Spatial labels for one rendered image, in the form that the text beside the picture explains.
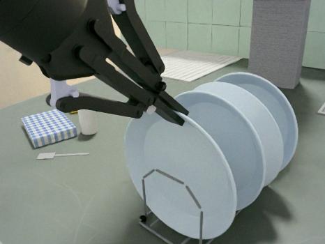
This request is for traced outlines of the grey wire dish rack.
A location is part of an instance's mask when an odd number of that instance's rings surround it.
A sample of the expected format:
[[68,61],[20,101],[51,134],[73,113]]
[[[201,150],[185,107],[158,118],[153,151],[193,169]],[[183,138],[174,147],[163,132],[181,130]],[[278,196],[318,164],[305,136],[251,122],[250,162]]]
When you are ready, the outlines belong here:
[[[148,172],[147,174],[145,174],[143,176],[143,178],[146,178],[147,176],[149,176],[150,174],[152,174],[155,171],[155,169],[152,169],[150,172]],[[166,174],[163,171],[160,171],[159,169],[156,169],[156,172],[184,185],[183,181],[180,181],[177,178],[174,178],[173,176],[170,176],[169,174]],[[142,225],[143,227],[145,227],[146,229],[148,229],[150,232],[152,232],[153,234],[155,234],[156,236],[158,236],[159,238],[163,239],[166,243],[168,244],[173,244],[172,242],[170,242],[169,240],[167,240],[166,238],[164,238],[163,236],[161,236],[160,234],[158,234],[157,232],[155,232],[154,230],[152,230],[151,228],[149,228],[148,226],[146,226],[143,222],[146,221],[146,217],[149,216],[150,214],[152,214],[152,211],[147,213],[147,209],[146,209],[146,193],[145,193],[145,184],[144,184],[144,179],[142,179],[142,190],[143,190],[143,199],[144,199],[144,214],[145,215],[141,215],[139,217],[139,224]],[[196,203],[196,205],[198,206],[199,209],[201,209],[202,207],[200,206],[199,202],[197,201],[197,199],[195,198],[194,194],[192,193],[192,191],[190,190],[190,188],[188,186],[186,186],[186,190],[189,192],[190,196],[192,197],[192,199],[194,200],[194,202]],[[241,209],[242,210],[242,209]],[[236,217],[238,215],[238,213],[241,211],[238,210],[235,213]],[[155,225],[157,222],[159,222],[160,219],[158,218],[155,222],[153,222],[152,224],[150,224],[150,227],[152,227],[153,225]],[[202,244],[202,230],[203,230],[203,211],[200,211],[200,224],[199,224],[199,244]],[[191,239],[191,237],[187,237],[187,239],[185,239],[181,244],[185,244],[187,241],[189,241]],[[208,240],[208,242],[206,244],[209,244],[214,238],[211,238]]]

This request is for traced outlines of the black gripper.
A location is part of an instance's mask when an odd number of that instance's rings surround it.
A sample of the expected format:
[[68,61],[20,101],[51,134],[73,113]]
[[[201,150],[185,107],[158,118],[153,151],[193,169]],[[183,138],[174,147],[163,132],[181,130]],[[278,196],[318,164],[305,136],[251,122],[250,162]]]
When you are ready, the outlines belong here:
[[[137,58],[115,34],[112,18]],[[36,63],[50,79],[46,103],[63,113],[87,109],[140,119],[143,112],[155,112],[180,126],[185,121],[172,109],[188,116],[165,91],[165,64],[135,0],[0,0],[0,41]],[[66,82],[92,76],[128,101],[81,93]]]

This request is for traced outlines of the white ribbed draining mat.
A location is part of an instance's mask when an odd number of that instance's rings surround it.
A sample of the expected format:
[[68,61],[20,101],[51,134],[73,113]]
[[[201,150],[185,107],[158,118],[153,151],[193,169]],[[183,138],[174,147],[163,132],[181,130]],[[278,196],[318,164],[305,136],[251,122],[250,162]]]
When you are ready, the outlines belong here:
[[190,83],[243,59],[237,56],[188,50],[172,52],[161,58],[165,64],[165,71],[161,77]]

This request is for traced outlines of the white cup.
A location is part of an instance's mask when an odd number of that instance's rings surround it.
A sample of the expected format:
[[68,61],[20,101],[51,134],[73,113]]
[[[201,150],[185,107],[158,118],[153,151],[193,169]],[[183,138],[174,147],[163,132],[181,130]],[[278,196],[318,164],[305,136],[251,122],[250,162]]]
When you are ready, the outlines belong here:
[[98,132],[96,111],[81,109],[78,110],[78,115],[82,134],[92,135]]

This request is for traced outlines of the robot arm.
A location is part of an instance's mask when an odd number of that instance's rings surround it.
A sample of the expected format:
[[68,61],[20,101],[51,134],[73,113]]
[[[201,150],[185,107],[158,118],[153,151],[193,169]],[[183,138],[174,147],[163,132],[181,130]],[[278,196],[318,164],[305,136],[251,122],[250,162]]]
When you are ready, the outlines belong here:
[[19,58],[20,62],[22,62],[23,64],[27,65],[27,66],[31,66],[31,64],[33,63],[32,60],[26,58],[24,55],[21,55],[21,57]]

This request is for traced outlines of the blue and white checkered towel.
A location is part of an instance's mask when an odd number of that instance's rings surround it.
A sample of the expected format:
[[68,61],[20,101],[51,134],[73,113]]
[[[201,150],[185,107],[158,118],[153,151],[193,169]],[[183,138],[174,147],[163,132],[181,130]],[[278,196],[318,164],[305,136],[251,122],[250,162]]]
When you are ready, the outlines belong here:
[[77,128],[57,109],[22,117],[22,124],[35,148],[77,136]]

